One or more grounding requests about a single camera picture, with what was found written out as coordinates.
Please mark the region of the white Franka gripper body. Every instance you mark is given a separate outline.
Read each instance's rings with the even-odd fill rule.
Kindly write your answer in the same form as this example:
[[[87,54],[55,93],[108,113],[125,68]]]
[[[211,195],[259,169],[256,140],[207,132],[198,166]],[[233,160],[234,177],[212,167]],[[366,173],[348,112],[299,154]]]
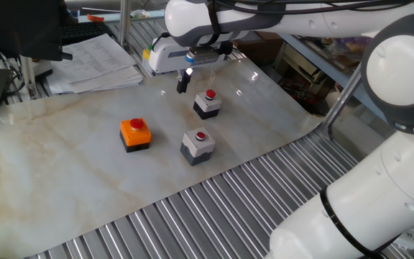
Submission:
[[[155,38],[149,55],[149,66],[155,73],[186,69],[191,64],[186,60],[188,47],[181,47],[171,37]]]

